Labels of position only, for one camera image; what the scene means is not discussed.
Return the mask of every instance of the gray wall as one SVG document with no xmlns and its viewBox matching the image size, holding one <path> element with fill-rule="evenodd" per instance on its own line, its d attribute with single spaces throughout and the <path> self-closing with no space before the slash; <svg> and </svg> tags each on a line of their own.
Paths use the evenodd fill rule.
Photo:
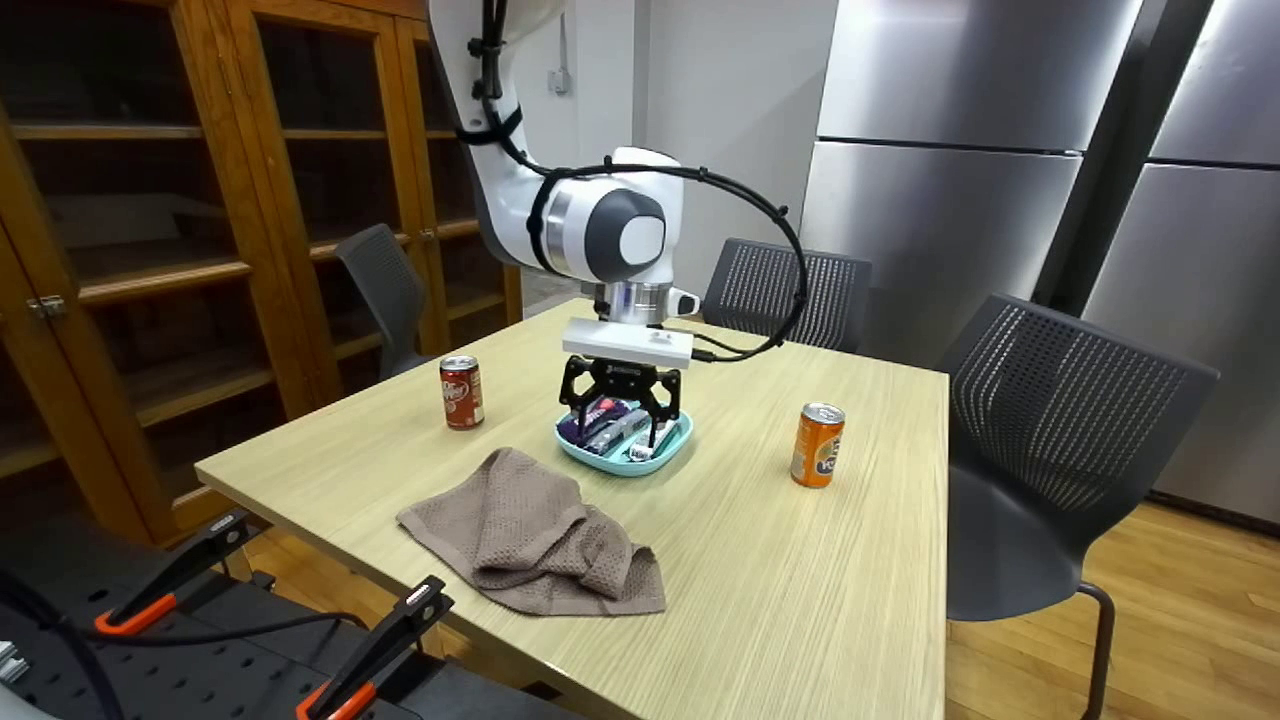
<svg viewBox="0 0 1280 720">
<path fill-rule="evenodd" d="M 642 0 L 636 146 L 705 163 L 799 227 L 835 0 Z M 691 188 L 678 280 L 705 291 L 726 235 L 782 240 L 753 207 Z"/>
<path fill-rule="evenodd" d="M 544 163 L 587 163 L 634 146 L 636 128 L 636 0 L 567 0 L 562 20 L 516 50 L 514 79 L 529 120 L 529 150 Z"/>
</svg>

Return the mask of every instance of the orange handle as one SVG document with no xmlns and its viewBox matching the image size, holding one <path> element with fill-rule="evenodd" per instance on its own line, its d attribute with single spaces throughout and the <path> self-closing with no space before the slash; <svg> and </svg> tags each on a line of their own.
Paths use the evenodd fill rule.
<svg viewBox="0 0 1280 720">
<path fill-rule="evenodd" d="M 91 628 L 97 628 L 99 636 L 139 636 L 139 632 L 150 632 L 151 624 L 159 624 L 165 616 L 172 616 L 172 613 L 176 613 L 176 594 L 165 594 L 165 596 L 156 596 L 156 604 L 124 616 L 124 624 L 118 624 L 112 613 L 99 613 L 99 616 L 91 620 Z"/>
<path fill-rule="evenodd" d="M 296 710 L 292 715 L 296 720 L 313 720 L 313 705 L 322 701 L 330 685 L 313 690 Z M 361 712 L 367 712 L 367 705 L 378 701 L 378 685 L 361 685 L 335 712 L 330 712 L 325 720 L 361 720 Z"/>
</svg>

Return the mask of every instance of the floor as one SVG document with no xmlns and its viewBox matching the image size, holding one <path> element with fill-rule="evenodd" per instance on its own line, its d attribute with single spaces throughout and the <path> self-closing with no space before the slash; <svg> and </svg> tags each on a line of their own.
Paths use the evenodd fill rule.
<svg viewBox="0 0 1280 720">
<path fill-rule="evenodd" d="M 250 559 L 282 578 L 277 594 L 313 609 L 378 620 L 392 596 L 318 555 L 287 533 L 266 533 Z M 1089 555 L 1089 578 L 1122 604 L 1104 715 L 1265 720 L 1280 712 L 1280 541 L 1144 506 Z M 510 685 L 529 672 L 445 628 L 431 654 Z M 1093 654 L 1093 604 L 947 628 L 947 715 L 1079 715 Z"/>
</svg>

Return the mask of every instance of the chair backrest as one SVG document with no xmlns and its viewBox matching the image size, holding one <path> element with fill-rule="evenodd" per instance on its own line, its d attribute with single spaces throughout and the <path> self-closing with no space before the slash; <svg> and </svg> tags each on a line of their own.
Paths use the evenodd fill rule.
<svg viewBox="0 0 1280 720">
<path fill-rule="evenodd" d="M 335 243 L 355 291 L 365 296 L 386 336 L 386 377 L 420 364 L 415 319 L 425 313 L 425 285 L 413 277 L 409 257 L 389 223 L 371 223 Z"/>
<path fill-rule="evenodd" d="M 955 461 L 1089 548 L 1149 497 L 1213 384 L 1213 370 L 989 296 L 954 347 Z"/>
<path fill-rule="evenodd" d="M 872 266 L 805 253 L 808 305 L 792 339 L 826 347 L 858 347 Z M 718 261 L 705 319 L 745 332 L 772 332 L 798 305 L 799 267 L 790 243 L 726 240 Z"/>
</svg>

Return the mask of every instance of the gray chair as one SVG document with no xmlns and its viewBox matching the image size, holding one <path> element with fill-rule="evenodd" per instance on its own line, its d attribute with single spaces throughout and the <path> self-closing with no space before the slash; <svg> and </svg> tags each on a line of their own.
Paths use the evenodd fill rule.
<svg viewBox="0 0 1280 720">
<path fill-rule="evenodd" d="M 954 347 L 947 616 L 1100 604 L 1083 715 L 1104 712 L 1116 604 L 1079 565 L 1155 485 L 1213 370 L 991 296 Z"/>
<path fill-rule="evenodd" d="M 872 266 L 828 253 L 805 253 L 805 261 L 808 310 L 792 339 L 858 354 Z M 798 285 L 799 272 L 790 243 L 726 240 L 705 296 L 705 319 L 764 336 L 792 313 Z"/>
<path fill-rule="evenodd" d="M 425 313 L 425 285 L 413 277 L 397 233 L 389 223 L 371 223 L 335 243 L 355 291 L 365 296 L 386 347 L 379 347 L 379 377 L 409 373 L 425 364 L 415 354 L 415 325 Z"/>
</svg>

